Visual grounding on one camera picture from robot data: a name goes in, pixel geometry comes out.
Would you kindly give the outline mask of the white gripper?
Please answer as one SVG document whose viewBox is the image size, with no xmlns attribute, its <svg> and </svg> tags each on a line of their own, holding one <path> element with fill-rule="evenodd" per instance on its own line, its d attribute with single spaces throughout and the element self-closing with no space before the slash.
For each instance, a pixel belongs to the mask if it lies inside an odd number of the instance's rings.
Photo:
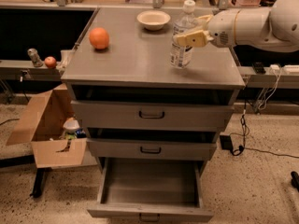
<svg viewBox="0 0 299 224">
<path fill-rule="evenodd" d="M 204 47 L 208 42 L 219 48 L 235 45 L 235 20 L 239 10 L 223 10 L 216 15 L 197 17 L 198 24 L 208 31 L 189 30 L 174 36 L 174 42 L 182 47 Z"/>
</svg>

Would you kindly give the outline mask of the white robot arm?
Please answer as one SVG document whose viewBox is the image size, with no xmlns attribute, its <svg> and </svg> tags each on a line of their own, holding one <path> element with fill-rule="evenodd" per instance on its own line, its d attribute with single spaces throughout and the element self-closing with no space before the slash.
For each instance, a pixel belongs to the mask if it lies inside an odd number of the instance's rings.
<svg viewBox="0 0 299 224">
<path fill-rule="evenodd" d="M 180 46 L 252 46 L 273 52 L 299 50 L 299 0 L 277 0 L 271 7 L 232 8 L 199 17 L 200 24 L 174 35 Z"/>
</svg>

